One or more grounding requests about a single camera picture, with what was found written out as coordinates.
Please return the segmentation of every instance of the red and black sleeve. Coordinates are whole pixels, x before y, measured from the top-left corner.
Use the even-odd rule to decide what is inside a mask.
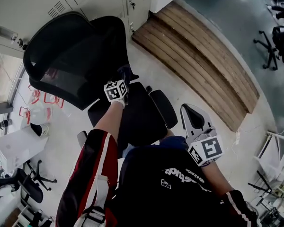
[[[223,208],[226,210],[226,221],[236,227],[257,227],[257,213],[246,204],[240,191],[227,192],[222,197]]]
[[[113,197],[118,179],[117,144],[102,130],[92,130],[77,160],[74,172],[64,190],[56,216],[56,226],[74,226],[85,209],[96,200],[95,177],[108,177],[106,200]]]

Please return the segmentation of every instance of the locker door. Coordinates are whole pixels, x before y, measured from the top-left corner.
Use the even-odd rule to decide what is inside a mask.
[[[125,26],[128,38],[128,19],[124,11],[123,0],[84,0],[79,7],[89,21],[103,16],[120,18]]]
[[[126,0],[126,4],[131,35],[147,21],[151,0]]]

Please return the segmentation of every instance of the white box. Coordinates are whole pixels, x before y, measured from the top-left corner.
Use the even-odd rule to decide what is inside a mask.
[[[208,137],[190,144],[188,152],[198,166],[205,166],[224,154],[220,135]]]
[[[30,158],[41,152],[48,136],[38,137],[32,128],[25,127],[0,137],[0,162],[10,173]]]
[[[109,102],[120,100],[124,98],[127,93],[124,80],[111,82],[104,86],[104,91]]]

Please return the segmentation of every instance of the chair seat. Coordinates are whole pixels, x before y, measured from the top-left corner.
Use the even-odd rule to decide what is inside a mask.
[[[108,110],[110,103],[99,100],[88,110],[89,119],[93,126]],[[162,139],[167,134],[165,123],[155,104],[140,82],[130,84],[129,104],[122,115],[118,137],[118,158],[128,143],[133,146],[150,145]]]

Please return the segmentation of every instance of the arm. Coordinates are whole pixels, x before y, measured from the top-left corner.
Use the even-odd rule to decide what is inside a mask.
[[[103,130],[110,133],[115,141],[118,140],[119,128],[122,119],[123,105],[119,101],[111,104],[105,115],[95,126],[95,130]]]
[[[202,171],[212,186],[214,193],[223,202],[225,222],[236,227],[257,227],[257,213],[250,210],[242,193],[232,188],[217,164],[212,162],[202,167]]]
[[[75,169],[61,197],[56,226],[74,226],[84,210],[93,206],[97,197],[98,175],[108,177],[106,200],[113,197],[118,179],[117,138],[123,105],[113,102],[96,124],[80,152]]]
[[[234,190],[223,176],[215,162],[212,162],[208,166],[202,167],[202,171],[212,186],[213,191],[218,196],[223,196],[225,193]]]

